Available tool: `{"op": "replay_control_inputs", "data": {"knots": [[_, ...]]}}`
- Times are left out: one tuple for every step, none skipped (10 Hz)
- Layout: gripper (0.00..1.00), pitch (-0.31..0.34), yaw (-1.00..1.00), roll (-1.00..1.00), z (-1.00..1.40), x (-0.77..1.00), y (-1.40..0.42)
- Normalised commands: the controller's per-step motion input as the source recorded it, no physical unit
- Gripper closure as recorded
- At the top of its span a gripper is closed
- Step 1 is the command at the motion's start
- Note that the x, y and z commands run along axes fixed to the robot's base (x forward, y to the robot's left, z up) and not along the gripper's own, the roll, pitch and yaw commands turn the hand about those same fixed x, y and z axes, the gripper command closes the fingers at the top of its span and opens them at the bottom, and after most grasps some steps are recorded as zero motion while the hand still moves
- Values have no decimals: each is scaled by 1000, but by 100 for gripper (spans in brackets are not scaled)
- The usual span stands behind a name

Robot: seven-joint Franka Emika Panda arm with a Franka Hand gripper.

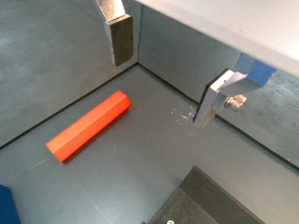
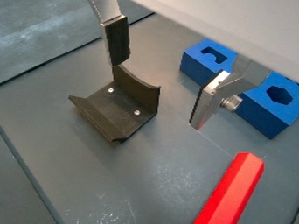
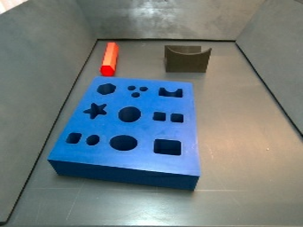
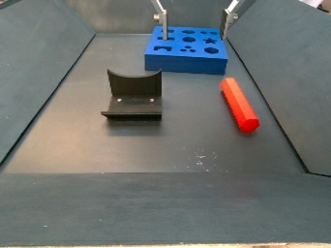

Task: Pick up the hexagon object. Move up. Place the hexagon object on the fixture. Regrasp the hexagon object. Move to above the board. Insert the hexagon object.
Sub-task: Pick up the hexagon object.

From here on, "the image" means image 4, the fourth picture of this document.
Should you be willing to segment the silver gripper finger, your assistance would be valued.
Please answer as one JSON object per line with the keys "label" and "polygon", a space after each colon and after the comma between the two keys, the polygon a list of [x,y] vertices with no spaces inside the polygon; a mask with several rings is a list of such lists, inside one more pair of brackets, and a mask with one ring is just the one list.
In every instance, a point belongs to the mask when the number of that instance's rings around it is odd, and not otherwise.
{"label": "silver gripper finger", "polygon": [[228,30],[237,20],[237,10],[243,5],[244,0],[232,0],[228,7],[223,10],[221,18],[221,39],[228,35]]}
{"label": "silver gripper finger", "polygon": [[168,39],[168,13],[163,8],[160,0],[149,0],[152,7],[155,9],[155,14],[152,16],[153,20],[159,22],[163,28],[163,40]]}

